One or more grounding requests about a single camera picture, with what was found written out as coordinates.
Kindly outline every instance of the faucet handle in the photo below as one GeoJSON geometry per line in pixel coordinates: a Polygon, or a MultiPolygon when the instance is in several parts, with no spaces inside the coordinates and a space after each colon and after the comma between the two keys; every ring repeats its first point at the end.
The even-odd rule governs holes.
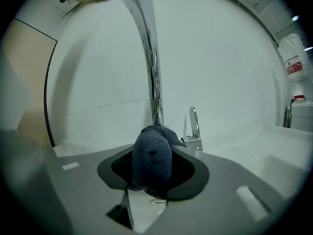
{"type": "Polygon", "coordinates": [[[190,116],[190,123],[191,123],[191,131],[192,136],[187,136],[182,138],[181,140],[187,147],[195,150],[202,150],[202,141],[200,137],[200,129],[199,129],[199,122],[198,122],[198,115],[196,108],[191,106],[189,108],[189,116],[190,116]]]}

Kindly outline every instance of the chrome faucet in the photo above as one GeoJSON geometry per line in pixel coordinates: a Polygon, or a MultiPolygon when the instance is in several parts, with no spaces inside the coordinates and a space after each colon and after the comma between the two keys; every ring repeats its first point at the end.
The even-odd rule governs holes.
{"type": "Polygon", "coordinates": [[[191,123],[191,131],[192,136],[187,136],[182,138],[181,140],[184,142],[187,147],[195,150],[202,150],[202,141],[200,136],[200,129],[199,129],[199,122],[197,111],[194,106],[189,108],[189,116],[190,116],[190,123],[191,123]]]}
{"type": "Polygon", "coordinates": [[[162,126],[163,104],[160,63],[158,57],[157,27],[152,0],[122,0],[137,25],[146,57],[153,122],[162,126]]]}

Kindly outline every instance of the red label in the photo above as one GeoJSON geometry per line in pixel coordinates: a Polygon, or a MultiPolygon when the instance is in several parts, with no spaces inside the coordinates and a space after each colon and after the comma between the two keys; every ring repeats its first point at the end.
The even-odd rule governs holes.
{"type": "Polygon", "coordinates": [[[301,70],[302,70],[301,62],[296,62],[287,68],[287,73],[288,73],[288,75],[290,75],[290,74],[293,74],[293,73],[295,73],[297,71],[301,71],[301,70]]]}

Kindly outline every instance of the towel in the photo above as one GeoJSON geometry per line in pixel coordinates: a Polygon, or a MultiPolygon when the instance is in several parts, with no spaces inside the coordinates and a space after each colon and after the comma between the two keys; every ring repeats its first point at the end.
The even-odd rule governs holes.
{"type": "Polygon", "coordinates": [[[157,121],[144,128],[132,153],[133,181],[130,190],[145,190],[153,197],[162,198],[172,174],[171,145],[185,146],[176,133],[157,121]]]}

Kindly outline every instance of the sink basin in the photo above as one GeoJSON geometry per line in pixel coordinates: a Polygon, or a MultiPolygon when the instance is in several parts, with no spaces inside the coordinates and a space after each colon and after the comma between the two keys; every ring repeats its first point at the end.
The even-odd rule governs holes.
{"type": "Polygon", "coordinates": [[[274,187],[284,199],[297,194],[312,167],[313,133],[251,121],[202,137],[203,151],[233,160],[274,187]]]}

